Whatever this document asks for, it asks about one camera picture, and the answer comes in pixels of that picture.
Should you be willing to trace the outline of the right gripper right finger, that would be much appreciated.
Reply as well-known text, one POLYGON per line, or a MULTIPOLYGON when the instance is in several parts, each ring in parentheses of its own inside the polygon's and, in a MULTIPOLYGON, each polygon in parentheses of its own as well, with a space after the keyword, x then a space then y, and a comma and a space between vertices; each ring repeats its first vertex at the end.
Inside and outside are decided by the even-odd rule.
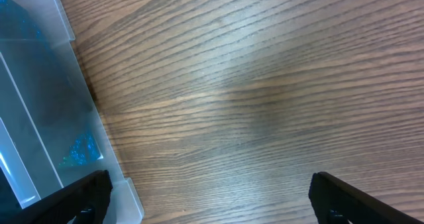
POLYGON ((423 224, 327 172, 312 175, 308 196, 319 224, 423 224))

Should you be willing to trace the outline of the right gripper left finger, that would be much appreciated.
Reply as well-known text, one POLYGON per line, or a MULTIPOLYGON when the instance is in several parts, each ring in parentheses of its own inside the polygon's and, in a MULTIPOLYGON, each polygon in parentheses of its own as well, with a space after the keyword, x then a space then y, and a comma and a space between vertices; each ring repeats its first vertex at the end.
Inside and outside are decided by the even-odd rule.
POLYGON ((24 208, 10 224, 102 224, 113 185, 107 170, 97 170, 24 208))

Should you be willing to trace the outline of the sparkly blue sequin cloth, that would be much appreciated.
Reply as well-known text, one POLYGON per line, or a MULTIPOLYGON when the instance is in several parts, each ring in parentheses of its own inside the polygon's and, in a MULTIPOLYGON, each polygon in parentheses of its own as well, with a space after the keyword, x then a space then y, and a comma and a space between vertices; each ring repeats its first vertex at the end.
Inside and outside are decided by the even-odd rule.
POLYGON ((59 166, 96 161, 100 153, 86 118, 93 105, 30 13, 13 0, 1 0, 1 53, 44 143, 67 147, 59 166))

